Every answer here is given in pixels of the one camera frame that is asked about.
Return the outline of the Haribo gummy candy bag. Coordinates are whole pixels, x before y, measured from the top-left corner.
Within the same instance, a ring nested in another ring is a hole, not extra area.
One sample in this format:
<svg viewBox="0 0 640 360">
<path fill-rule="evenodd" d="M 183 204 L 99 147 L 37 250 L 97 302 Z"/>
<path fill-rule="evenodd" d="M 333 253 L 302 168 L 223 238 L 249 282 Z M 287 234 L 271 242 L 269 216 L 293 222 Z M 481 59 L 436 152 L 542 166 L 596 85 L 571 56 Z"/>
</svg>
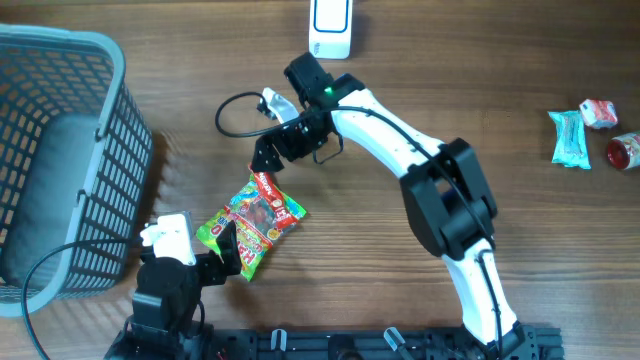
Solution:
<svg viewBox="0 0 640 360">
<path fill-rule="evenodd" d="M 297 219 L 294 225 L 283 230 L 279 230 L 276 227 L 275 214 L 260 194 L 258 186 L 251 174 L 249 182 L 231 198 L 227 205 L 219 210 L 204 225 L 200 226 L 196 232 L 197 238 L 205 246 L 219 254 L 216 239 L 226 225 L 234 221 L 236 224 L 237 244 L 242 262 L 241 275 L 248 282 L 254 277 L 266 253 L 307 214 L 307 211 L 298 202 L 278 187 L 277 189 L 283 194 L 286 207 Z"/>
</svg>

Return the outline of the red Nescafe coffee stick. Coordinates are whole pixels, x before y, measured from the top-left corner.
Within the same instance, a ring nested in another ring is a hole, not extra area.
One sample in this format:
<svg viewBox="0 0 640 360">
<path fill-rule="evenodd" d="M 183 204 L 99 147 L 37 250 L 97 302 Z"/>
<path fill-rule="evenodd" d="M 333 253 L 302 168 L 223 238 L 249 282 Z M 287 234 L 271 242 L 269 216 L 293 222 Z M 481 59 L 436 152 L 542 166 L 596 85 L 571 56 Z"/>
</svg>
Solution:
<svg viewBox="0 0 640 360">
<path fill-rule="evenodd" d="M 270 175 L 266 172 L 253 172 L 253 178 L 260 194 L 267 201 L 275 214 L 276 227 L 283 230 L 297 222 L 297 219 L 286 207 L 283 194 L 277 189 Z"/>
</svg>

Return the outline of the grey plastic shopping basket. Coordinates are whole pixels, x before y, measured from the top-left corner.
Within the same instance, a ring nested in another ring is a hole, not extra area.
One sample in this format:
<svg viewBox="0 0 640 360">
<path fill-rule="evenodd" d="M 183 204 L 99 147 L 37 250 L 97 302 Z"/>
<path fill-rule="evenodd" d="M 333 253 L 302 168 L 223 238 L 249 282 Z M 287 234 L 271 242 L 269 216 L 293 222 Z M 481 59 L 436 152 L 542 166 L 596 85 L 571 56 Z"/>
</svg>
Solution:
<svg viewBox="0 0 640 360">
<path fill-rule="evenodd" d="M 124 273 L 153 157 L 120 47 L 1 28 L 1 314 L 98 295 Z"/>
</svg>

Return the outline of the teal tissue packet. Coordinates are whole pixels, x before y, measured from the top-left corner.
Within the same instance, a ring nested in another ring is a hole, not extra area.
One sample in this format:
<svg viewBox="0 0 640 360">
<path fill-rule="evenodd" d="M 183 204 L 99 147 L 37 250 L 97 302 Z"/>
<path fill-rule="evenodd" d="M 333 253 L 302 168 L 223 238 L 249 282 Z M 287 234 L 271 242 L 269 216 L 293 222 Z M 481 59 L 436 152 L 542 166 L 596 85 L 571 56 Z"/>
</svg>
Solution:
<svg viewBox="0 0 640 360">
<path fill-rule="evenodd" d="M 548 115 L 556 126 L 557 137 L 552 162 L 567 168 L 578 167 L 590 170 L 591 164 L 581 113 L 573 110 L 549 112 Z"/>
</svg>

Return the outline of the small red juice box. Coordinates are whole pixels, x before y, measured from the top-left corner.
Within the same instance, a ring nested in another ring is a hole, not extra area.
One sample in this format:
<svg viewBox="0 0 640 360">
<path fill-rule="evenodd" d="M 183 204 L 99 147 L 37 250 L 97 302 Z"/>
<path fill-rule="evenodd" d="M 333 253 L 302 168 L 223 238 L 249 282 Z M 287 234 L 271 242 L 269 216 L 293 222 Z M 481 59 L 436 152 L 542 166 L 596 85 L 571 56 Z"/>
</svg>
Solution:
<svg viewBox="0 0 640 360">
<path fill-rule="evenodd" d="M 579 105 L 585 125 L 592 129 L 613 128 L 618 117 L 611 101 L 586 99 Z"/>
</svg>

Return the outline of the green lidded jar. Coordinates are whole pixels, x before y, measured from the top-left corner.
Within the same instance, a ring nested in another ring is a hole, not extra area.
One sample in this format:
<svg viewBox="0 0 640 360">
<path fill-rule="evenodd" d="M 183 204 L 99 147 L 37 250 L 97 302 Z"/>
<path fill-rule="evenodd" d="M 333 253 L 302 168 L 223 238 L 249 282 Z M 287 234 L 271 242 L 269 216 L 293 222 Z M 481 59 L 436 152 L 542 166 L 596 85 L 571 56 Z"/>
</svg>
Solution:
<svg viewBox="0 0 640 360">
<path fill-rule="evenodd" d="M 639 166 L 638 132 L 627 133 L 612 138 L 607 145 L 609 163 L 618 170 L 628 170 Z"/>
</svg>

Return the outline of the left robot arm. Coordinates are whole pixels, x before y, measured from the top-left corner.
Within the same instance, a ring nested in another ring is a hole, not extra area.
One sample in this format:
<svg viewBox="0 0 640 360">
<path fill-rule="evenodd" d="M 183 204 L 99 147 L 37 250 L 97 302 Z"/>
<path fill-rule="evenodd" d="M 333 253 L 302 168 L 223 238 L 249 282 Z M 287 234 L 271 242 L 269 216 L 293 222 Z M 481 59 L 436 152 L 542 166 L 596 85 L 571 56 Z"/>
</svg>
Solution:
<svg viewBox="0 0 640 360">
<path fill-rule="evenodd" d="M 236 224 L 229 222 L 216 239 L 219 250 L 198 254 L 193 265 L 157 258 L 137 274 L 133 314 L 127 318 L 106 359 L 227 359 L 205 322 L 202 289 L 223 285 L 241 273 Z"/>
</svg>

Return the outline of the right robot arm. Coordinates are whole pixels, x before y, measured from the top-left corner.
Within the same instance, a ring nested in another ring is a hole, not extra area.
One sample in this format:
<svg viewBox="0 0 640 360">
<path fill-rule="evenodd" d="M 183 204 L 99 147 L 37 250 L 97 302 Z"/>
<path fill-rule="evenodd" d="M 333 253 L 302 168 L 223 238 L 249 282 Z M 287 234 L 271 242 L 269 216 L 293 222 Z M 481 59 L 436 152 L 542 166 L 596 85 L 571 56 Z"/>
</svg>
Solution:
<svg viewBox="0 0 640 360">
<path fill-rule="evenodd" d="M 367 150 L 399 180 L 409 226 L 418 242 L 442 259 L 458 294 L 463 325 L 490 359 L 505 358 L 523 342 L 495 264 L 497 204 L 471 146 L 425 135 L 386 109 L 350 74 L 333 78 L 309 53 L 285 75 L 302 112 L 270 88 L 257 109 L 276 120 L 261 131 L 251 166 L 278 172 L 284 161 L 316 151 L 329 134 Z"/>
</svg>

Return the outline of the white barcode scanner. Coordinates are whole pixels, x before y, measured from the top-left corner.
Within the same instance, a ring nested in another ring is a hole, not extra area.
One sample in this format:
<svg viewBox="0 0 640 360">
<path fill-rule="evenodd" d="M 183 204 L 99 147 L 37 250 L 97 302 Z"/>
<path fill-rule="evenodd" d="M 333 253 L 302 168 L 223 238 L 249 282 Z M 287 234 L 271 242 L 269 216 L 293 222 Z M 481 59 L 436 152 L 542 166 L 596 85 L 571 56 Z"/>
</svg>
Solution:
<svg viewBox="0 0 640 360">
<path fill-rule="evenodd" d="M 319 59 L 349 57 L 352 38 L 352 0 L 311 0 L 309 52 Z"/>
</svg>

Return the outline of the black mounting rail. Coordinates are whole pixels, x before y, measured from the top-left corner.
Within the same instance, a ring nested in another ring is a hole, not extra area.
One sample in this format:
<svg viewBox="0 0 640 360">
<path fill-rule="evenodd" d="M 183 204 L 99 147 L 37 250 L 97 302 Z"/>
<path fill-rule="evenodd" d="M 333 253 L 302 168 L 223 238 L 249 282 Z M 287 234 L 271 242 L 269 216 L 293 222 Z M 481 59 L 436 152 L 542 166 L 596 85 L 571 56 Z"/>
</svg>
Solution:
<svg viewBox="0 0 640 360">
<path fill-rule="evenodd" d="M 463 327 L 421 331 L 292 332 L 217 330 L 213 359 L 505 359 L 564 360 L 558 328 L 518 325 L 501 343 L 484 345 Z"/>
</svg>

